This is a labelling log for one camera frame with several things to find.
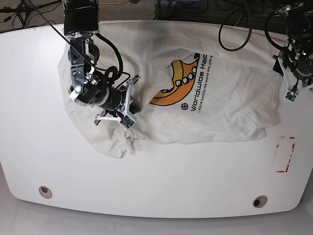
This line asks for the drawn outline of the red tape rectangle marking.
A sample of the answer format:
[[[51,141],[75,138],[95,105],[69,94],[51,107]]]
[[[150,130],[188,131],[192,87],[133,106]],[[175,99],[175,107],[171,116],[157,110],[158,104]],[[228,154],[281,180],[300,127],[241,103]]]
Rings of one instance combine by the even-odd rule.
[[[286,173],[294,152],[296,137],[280,136],[273,157],[275,173]]]

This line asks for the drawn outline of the black tripod stand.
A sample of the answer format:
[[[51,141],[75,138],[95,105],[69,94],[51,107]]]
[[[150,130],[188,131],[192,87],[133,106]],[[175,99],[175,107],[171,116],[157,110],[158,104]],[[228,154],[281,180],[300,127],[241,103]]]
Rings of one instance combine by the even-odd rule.
[[[61,0],[54,0],[52,2],[35,5],[33,7],[33,6],[28,5],[25,0],[22,0],[16,8],[11,8],[11,7],[5,6],[0,10],[1,14],[10,14],[10,13],[13,14],[12,16],[9,16],[9,17],[1,20],[0,23],[4,24],[4,23],[11,20],[12,26],[13,26],[14,25],[14,23],[13,23],[14,18],[17,17],[20,20],[20,23],[22,24],[21,28],[26,28],[30,14],[32,12],[36,11],[36,9],[39,10],[39,9],[54,6],[54,5],[58,6],[61,3],[62,3]]]

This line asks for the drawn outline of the white T-shirt with yellow logo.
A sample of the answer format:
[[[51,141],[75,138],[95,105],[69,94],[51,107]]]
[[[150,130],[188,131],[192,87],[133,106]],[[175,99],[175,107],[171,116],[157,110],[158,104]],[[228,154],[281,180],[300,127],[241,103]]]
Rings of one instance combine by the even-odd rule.
[[[69,97],[64,53],[58,72],[65,110],[98,153],[121,158],[141,140],[253,141],[272,126],[281,77],[272,70],[277,50],[264,35],[253,33],[242,50],[227,52],[213,24],[130,21],[104,23],[100,31],[118,47],[125,70],[140,76],[132,95],[141,112],[130,130],[115,121],[95,125],[100,108]]]

